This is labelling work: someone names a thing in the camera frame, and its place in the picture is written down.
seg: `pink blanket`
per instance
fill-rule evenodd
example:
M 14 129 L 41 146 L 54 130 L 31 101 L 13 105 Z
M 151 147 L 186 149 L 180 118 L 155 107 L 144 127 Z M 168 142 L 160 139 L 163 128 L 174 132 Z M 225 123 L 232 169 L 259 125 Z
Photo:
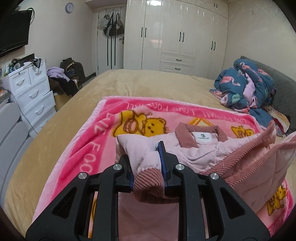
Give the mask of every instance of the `pink blanket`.
M 40 196 L 33 221 L 80 172 L 100 173 L 114 164 L 115 136 L 154 136 L 175 130 L 180 123 L 217 125 L 231 138 L 262 132 L 254 117 L 185 102 L 158 98 L 104 97 L 88 121 L 69 143 L 50 174 Z M 273 235 L 294 205 L 286 181 L 257 213 Z

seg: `clothing label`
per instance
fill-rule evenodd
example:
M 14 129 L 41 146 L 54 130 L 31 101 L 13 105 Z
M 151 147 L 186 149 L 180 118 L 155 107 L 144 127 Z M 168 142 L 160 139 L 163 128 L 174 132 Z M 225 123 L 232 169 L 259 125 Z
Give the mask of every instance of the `clothing label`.
M 212 142 L 211 134 L 208 132 L 191 132 L 196 142 Z

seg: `silver screw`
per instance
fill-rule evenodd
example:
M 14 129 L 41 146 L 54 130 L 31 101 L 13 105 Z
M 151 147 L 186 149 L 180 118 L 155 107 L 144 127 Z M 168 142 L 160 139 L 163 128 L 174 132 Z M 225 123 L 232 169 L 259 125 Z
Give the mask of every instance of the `silver screw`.
M 113 169 L 114 170 L 120 170 L 122 168 L 122 166 L 120 165 L 120 164 L 115 164 L 114 166 L 113 166 Z
M 177 165 L 176 165 L 176 169 L 179 170 L 179 171 L 184 170 L 184 168 L 185 168 L 185 167 L 184 167 L 184 165 L 182 165 L 182 164 L 177 164 Z
M 87 173 L 85 173 L 85 172 L 82 172 L 82 173 L 78 174 L 79 179 L 86 179 L 86 177 L 87 177 Z
M 217 180 L 219 178 L 219 175 L 215 172 L 211 173 L 210 177 L 214 180 Z

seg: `television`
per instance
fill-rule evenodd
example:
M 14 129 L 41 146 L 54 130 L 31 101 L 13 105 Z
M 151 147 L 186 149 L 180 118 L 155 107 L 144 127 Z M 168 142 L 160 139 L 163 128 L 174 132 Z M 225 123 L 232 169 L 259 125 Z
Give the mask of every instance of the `television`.
M 15 11 L 0 29 L 0 58 L 28 44 L 32 10 Z

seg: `bed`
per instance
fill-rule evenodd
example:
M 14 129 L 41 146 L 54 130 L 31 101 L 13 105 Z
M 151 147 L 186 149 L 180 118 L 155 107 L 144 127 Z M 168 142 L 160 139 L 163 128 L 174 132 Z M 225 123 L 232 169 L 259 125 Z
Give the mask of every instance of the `bed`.
M 57 160 L 104 96 L 160 97 L 226 109 L 209 92 L 212 87 L 213 80 L 158 71 L 116 70 L 96 77 L 57 112 L 22 157 L 6 192 L 6 215 L 24 236 Z M 296 162 L 287 173 L 293 195 L 294 170 Z

